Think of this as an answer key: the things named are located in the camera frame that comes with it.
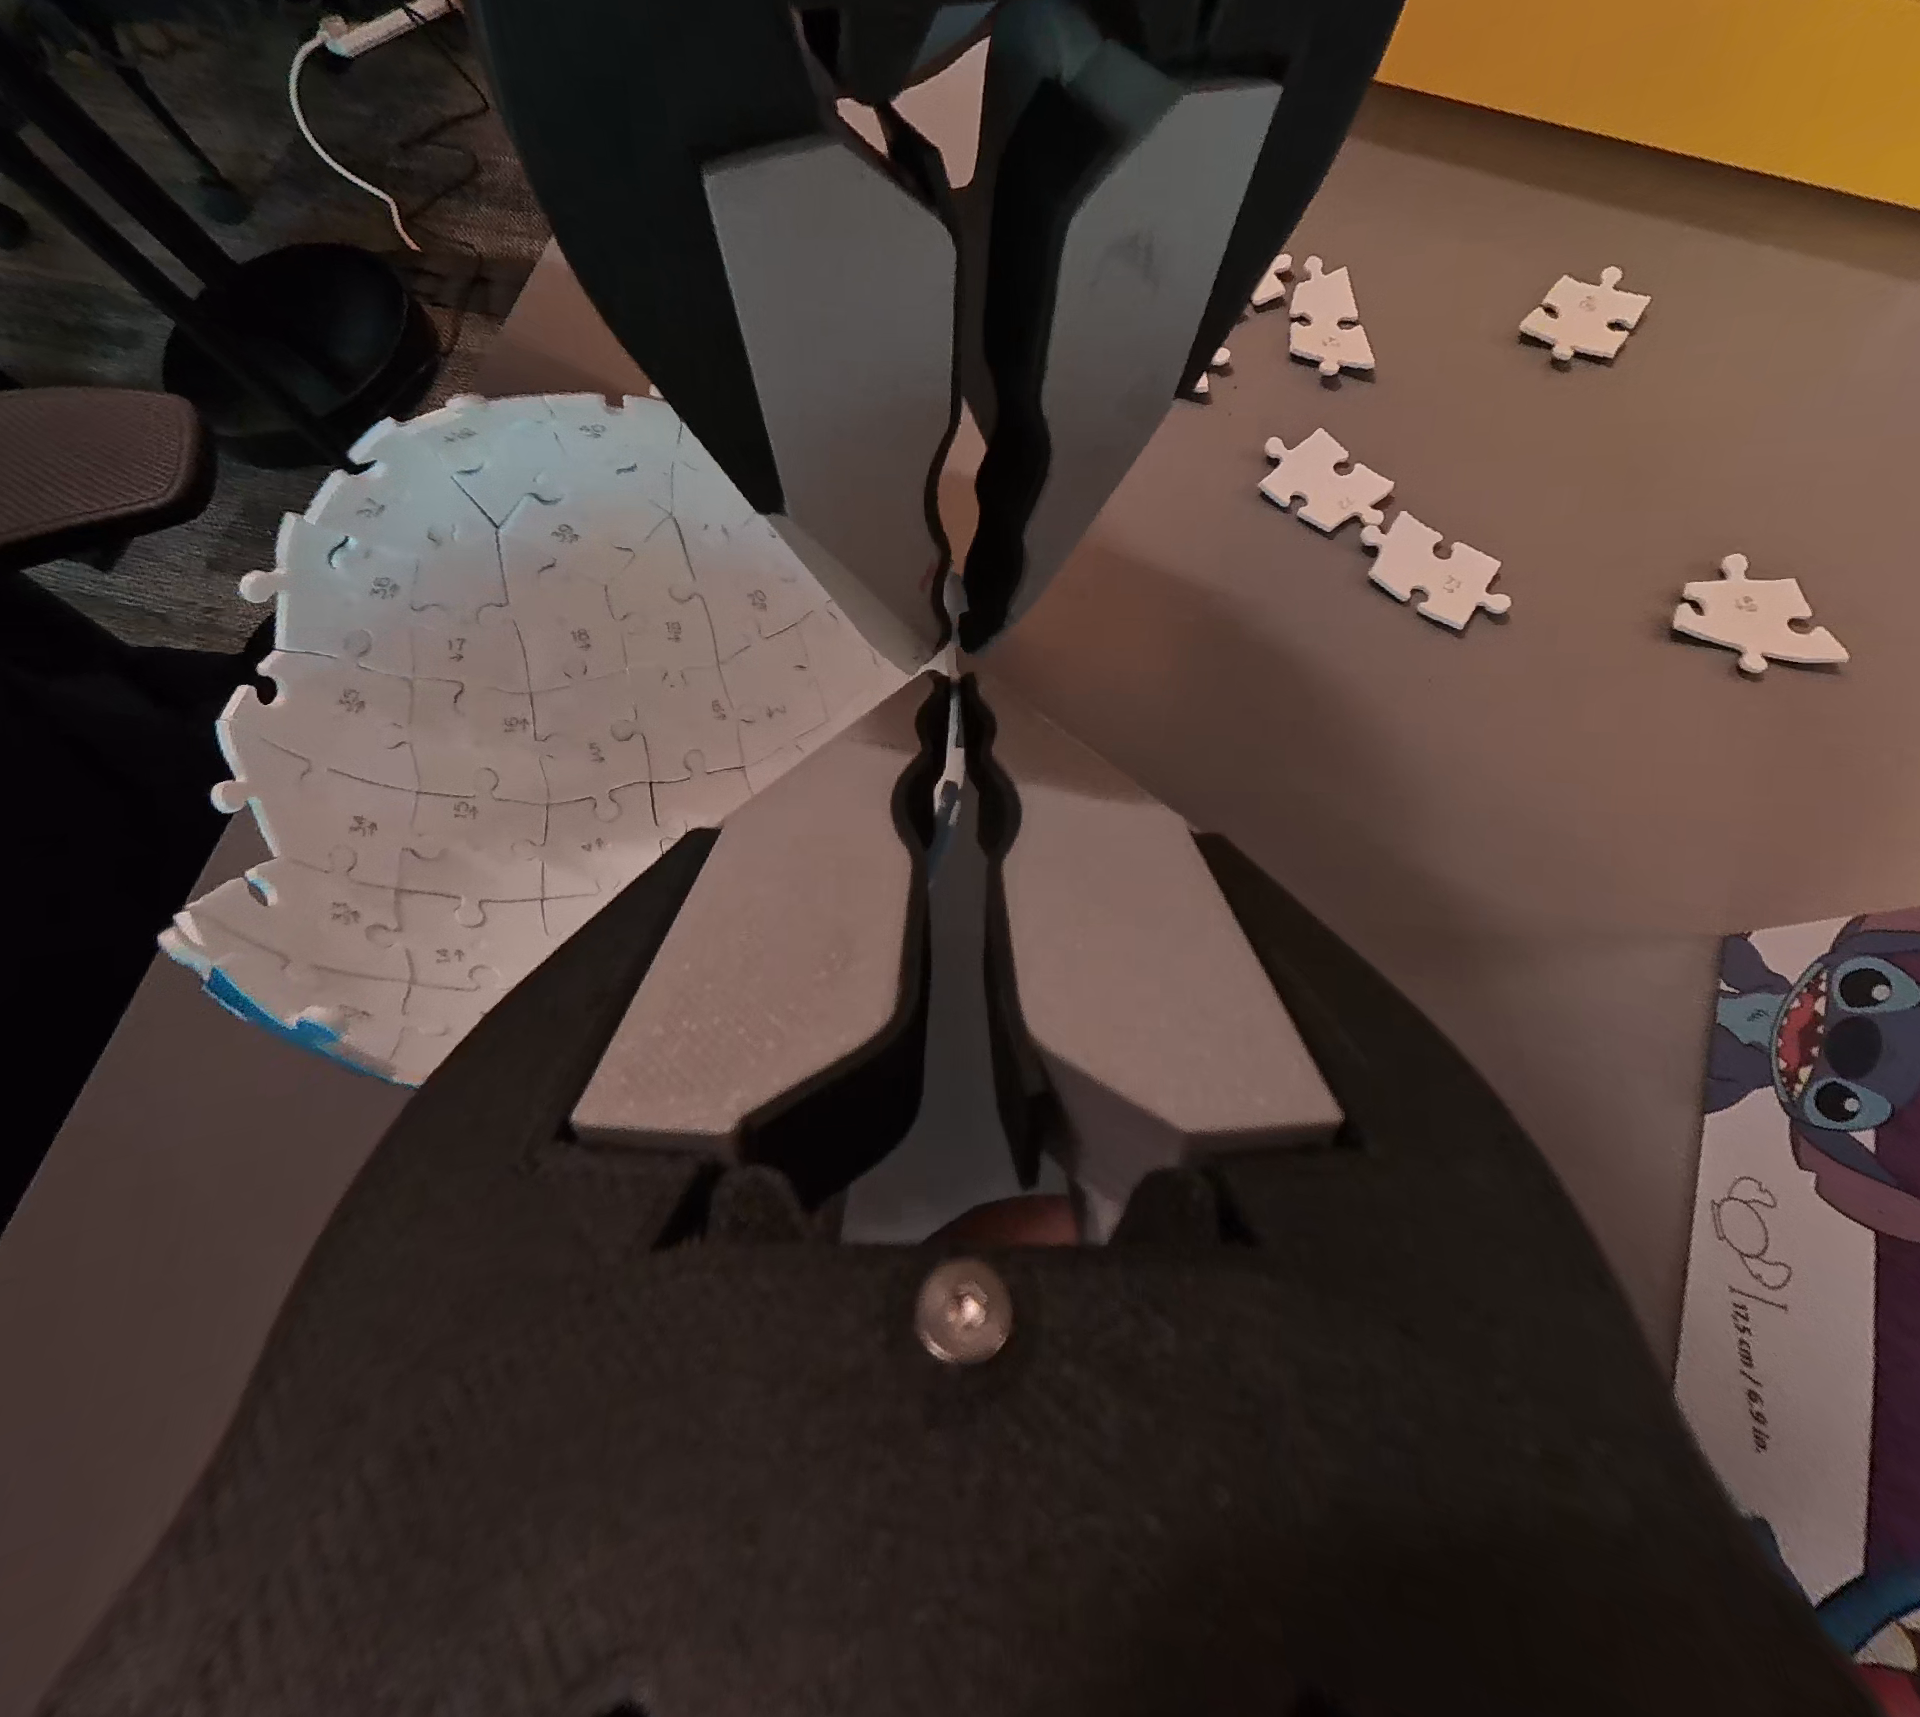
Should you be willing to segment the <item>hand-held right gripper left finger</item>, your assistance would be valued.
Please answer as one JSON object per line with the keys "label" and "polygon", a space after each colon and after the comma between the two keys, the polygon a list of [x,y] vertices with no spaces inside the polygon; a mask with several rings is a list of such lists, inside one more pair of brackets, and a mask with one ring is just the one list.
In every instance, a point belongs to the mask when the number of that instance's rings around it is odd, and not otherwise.
{"label": "hand-held right gripper left finger", "polygon": [[921,1101],[930,786],[950,683],[925,674],[719,828],[573,1108],[577,1142],[851,1184]]}

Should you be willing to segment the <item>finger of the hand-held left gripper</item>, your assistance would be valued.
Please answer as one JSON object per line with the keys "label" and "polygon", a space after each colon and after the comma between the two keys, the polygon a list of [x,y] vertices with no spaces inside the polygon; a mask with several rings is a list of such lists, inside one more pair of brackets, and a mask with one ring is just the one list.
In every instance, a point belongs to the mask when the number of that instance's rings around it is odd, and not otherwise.
{"label": "finger of the hand-held left gripper", "polygon": [[987,446],[966,650],[1025,617],[1175,403],[1280,96],[1169,76],[1071,0],[997,11],[963,239]]}
{"label": "finger of the hand-held left gripper", "polygon": [[813,133],[704,168],[779,538],[901,671],[949,634],[933,482],[958,420],[958,248],[921,133]]}

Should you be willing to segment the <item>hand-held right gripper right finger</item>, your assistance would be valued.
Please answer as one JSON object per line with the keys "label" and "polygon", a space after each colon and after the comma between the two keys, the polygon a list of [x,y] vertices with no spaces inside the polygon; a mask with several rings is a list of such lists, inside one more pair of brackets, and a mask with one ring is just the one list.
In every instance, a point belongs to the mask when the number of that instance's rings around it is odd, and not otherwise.
{"label": "hand-held right gripper right finger", "polygon": [[1154,1170],[1327,1145],[1343,1109],[1188,819],[996,683],[958,717],[1020,1179],[1051,1155],[1102,1241]]}

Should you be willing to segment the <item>partly built puzzle ball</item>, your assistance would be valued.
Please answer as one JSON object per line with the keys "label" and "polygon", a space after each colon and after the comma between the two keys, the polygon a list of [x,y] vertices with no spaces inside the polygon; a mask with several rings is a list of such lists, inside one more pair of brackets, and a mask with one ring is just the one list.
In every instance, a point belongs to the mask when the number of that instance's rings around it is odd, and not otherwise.
{"label": "partly built puzzle ball", "polygon": [[656,393],[384,420],[242,592],[267,861],[161,933],[226,1010],[423,1080],[662,851],[903,684]]}

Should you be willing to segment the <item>scattered loose puzzle pieces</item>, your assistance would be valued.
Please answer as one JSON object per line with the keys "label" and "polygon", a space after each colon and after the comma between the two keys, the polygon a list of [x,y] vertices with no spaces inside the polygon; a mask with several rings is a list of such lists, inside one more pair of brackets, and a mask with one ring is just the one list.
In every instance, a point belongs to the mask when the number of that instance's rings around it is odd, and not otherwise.
{"label": "scattered loose puzzle pieces", "polygon": [[[1626,292],[1624,272],[1608,265],[1597,278],[1561,276],[1520,319],[1520,338],[1547,349],[1561,366],[1572,359],[1613,359],[1638,324],[1649,297]],[[1347,268],[1327,268],[1320,256],[1294,265],[1280,255],[1253,289],[1251,311],[1287,310],[1287,353],[1307,364],[1324,383],[1369,378],[1375,370],[1370,338],[1357,315]],[[1449,541],[1407,509],[1390,511],[1395,481],[1357,462],[1327,431],[1298,441],[1269,439],[1266,474],[1257,494],[1319,533],[1357,528],[1370,553],[1370,584],[1396,604],[1453,632],[1477,617],[1511,614],[1511,596],[1498,588],[1500,558],[1463,541]],[[1727,649],[1743,674],[1765,674],[1776,663],[1835,668],[1850,649],[1832,630],[1811,621],[1811,604],[1794,578],[1754,578],[1743,553],[1725,553],[1718,575],[1684,584],[1670,630],[1678,638]]]}

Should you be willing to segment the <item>cartoon printed puzzle box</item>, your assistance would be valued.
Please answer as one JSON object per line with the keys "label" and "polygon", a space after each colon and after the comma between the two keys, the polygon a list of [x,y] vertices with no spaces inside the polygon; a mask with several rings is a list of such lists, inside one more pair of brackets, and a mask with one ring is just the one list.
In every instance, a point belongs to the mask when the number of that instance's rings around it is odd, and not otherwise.
{"label": "cartoon printed puzzle box", "polygon": [[1918,911],[1723,936],[1675,1396],[1884,1711],[1918,1711]]}

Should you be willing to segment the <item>black round base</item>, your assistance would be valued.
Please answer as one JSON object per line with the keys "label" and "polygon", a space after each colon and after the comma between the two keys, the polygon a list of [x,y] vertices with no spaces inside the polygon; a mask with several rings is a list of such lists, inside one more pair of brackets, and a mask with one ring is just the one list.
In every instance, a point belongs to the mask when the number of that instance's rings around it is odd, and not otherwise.
{"label": "black round base", "polygon": [[[161,383],[247,464],[346,466],[384,420],[413,414],[440,370],[440,341],[401,272],[366,246],[303,242],[258,256],[197,256],[199,292],[163,345]],[[224,366],[188,331],[209,327],[316,420],[322,449]]]}

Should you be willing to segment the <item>black office chair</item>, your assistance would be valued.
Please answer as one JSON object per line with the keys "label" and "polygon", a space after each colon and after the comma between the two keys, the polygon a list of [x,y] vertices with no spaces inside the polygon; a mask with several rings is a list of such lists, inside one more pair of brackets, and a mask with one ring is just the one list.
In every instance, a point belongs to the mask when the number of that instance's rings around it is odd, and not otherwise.
{"label": "black office chair", "polygon": [[128,541],[194,519],[217,452],[169,391],[31,386],[2,391],[2,567],[112,563]]}

